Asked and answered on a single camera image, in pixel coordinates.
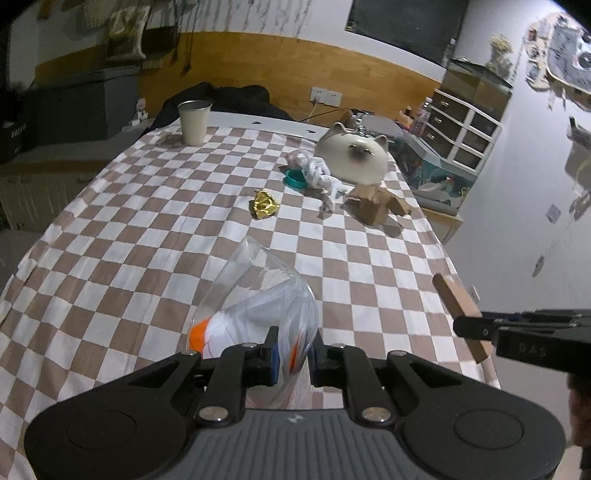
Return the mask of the brown wooden stick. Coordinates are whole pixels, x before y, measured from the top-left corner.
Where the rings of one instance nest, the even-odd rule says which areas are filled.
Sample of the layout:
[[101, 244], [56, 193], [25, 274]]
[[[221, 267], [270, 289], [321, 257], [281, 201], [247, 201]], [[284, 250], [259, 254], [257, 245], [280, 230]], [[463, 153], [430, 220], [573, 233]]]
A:
[[432, 283], [454, 319], [454, 332], [466, 340], [474, 360], [481, 364], [493, 353], [491, 341], [478, 337], [479, 321], [483, 314], [463, 286], [456, 283], [451, 276], [436, 274]]

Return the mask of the clear white orange plastic bag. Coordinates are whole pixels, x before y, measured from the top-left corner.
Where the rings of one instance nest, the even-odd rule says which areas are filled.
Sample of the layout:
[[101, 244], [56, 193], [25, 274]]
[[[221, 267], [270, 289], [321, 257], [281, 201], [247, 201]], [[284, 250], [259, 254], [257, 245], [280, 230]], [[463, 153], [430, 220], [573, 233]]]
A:
[[197, 306], [187, 347], [212, 359], [233, 345], [263, 343], [272, 327], [279, 329], [279, 378], [273, 387], [249, 388], [246, 405], [310, 409], [307, 356], [320, 327], [317, 301], [303, 276], [246, 236]]

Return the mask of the cream floor cabinet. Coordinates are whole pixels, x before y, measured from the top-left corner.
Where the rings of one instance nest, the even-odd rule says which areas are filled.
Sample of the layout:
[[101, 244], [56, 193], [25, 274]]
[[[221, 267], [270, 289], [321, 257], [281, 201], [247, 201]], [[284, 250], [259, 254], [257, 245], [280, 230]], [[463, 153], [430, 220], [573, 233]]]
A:
[[425, 207], [422, 211], [443, 245], [446, 245], [463, 225], [463, 219], [459, 214], [450, 215]]

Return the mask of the checkered brown white tablecloth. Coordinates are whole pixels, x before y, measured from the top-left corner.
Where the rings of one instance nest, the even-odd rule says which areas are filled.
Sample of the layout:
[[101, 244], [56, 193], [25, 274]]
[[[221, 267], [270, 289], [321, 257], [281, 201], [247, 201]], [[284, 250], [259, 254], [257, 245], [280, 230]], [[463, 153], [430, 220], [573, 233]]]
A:
[[[297, 270], [322, 337], [370, 357], [407, 350], [496, 385], [452, 331], [432, 284], [455, 267], [420, 210], [381, 227], [345, 206], [322, 213], [283, 166], [311, 142], [212, 127], [184, 146], [177, 126], [118, 155], [26, 252], [1, 295], [1, 475], [29, 479], [29, 422], [52, 404], [183, 348], [192, 315], [246, 236]], [[249, 201], [280, 209], [256, 220]]]

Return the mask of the brown cardboard box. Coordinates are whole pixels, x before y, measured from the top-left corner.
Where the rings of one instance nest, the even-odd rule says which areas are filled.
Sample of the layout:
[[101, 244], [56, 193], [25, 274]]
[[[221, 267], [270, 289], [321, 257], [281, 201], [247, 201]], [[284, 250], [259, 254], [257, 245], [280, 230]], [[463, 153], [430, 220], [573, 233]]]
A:
[[353, 206], [353, 216], [363, 224], [383, 225], [390, 214], [409, 216], [413, 207], [385, 187], [358, 184], [348, 194], [346, 203]]

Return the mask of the white cat plush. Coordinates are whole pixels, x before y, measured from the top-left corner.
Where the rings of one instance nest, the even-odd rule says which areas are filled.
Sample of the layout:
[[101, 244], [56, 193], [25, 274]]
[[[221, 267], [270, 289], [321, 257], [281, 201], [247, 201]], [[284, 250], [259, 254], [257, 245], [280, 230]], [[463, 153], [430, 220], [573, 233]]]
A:
[[341, 122], [318, 140], [315, 157], [325, 161], [332, 176], [352, 184], [377, 185], [389, 172], [388, 138], [360, 136]]

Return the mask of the crumpled white tissue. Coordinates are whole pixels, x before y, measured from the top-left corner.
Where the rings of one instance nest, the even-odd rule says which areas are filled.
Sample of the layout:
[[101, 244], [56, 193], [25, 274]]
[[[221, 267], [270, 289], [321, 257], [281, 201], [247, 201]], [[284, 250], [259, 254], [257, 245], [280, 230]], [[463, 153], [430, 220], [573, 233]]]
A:
[[324, 204], [322, 209], [325, 212], [335, 210], [337, 200], [353, 190], [352, 186], [342, 183], [340, 179], [332, 175], [328, 164], [322, 157], [308, 151], [297, 150], [288, 153], [287, 169], [300, 171], [308, 187], [322, 193], [322, 203]]

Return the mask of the teal small bowl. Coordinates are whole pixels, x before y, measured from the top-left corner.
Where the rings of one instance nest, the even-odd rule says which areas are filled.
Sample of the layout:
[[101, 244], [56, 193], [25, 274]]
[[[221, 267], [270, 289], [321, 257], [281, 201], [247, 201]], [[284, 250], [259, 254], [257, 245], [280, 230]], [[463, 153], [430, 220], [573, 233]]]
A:
[[297, 169], [287, 169], [284, 172], [283, 183], [294, 190], [305, 190], [308, 188], [308, 182], [304, 178], [304, 174], [301, 170]]

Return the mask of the gold foil wrapper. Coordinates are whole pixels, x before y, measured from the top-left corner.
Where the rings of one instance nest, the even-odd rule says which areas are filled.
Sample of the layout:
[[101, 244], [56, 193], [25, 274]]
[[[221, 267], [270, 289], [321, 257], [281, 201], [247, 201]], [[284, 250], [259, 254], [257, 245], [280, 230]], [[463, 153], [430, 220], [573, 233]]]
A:
[[280, 209], [280, 203], [263, 190], [256, 190], [253, 199], [249, 201], [249, 211], [256, 220], [270, 218]]

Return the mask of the dried flower vase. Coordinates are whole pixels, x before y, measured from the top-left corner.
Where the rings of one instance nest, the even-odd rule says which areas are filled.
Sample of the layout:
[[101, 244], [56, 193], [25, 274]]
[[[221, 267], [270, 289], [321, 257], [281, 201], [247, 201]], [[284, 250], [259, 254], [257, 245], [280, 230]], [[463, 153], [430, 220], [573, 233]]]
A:
[[486, 68], [503, 79], [508, 79], [512, 68], [509, 56], [513, 53], [513, 45], [508, 37], [497, 33], [490, 37], [491, 55]]

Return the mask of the white power strip socket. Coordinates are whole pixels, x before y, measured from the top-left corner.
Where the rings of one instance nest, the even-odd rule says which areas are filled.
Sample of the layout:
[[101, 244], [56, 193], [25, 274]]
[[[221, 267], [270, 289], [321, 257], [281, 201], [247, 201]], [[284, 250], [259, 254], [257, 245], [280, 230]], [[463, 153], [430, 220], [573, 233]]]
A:
[[310, 101], [315, 104], [339, 107], [342, 102], [342, 93], [321, 87], [313, 87], [311, 88]]

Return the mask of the white paper cup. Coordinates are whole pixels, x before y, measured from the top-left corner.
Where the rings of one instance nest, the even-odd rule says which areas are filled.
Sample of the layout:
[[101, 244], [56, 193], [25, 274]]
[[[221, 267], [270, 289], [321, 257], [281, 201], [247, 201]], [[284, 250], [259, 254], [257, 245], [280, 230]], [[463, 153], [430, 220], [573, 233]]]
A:
[[185, 145], [199, 146], [204, 143], [211, 101], [190, 100], [178, 105], [182, 138]]

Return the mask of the dark side cabinet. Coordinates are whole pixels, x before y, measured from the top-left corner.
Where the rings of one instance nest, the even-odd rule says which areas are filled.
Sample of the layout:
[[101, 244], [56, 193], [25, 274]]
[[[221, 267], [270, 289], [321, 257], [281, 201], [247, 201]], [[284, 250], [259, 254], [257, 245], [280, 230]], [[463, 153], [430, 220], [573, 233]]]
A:
[[1, 161], [34, 147], [107, 140], [134, 117], [139, 69], [86, 72], [1, 97]]

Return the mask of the grey cat wall tapestry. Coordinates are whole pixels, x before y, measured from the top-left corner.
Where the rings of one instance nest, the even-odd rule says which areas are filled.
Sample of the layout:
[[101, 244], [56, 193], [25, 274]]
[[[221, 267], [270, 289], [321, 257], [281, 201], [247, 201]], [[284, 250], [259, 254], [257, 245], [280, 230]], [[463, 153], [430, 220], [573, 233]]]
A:
[[550, 84], [590, 94], [590, 32], [566, 15], [559, 15], [553, 24], [546, 71]]

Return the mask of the dark wall poster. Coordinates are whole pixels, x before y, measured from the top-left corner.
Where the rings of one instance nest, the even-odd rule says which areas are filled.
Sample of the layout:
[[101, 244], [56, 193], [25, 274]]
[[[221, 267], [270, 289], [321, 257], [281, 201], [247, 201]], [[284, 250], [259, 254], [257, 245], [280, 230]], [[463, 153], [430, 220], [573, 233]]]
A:
[[358, 0], [346, 31], [403, 49], [438, 65], [454, 52], [466, 0]]

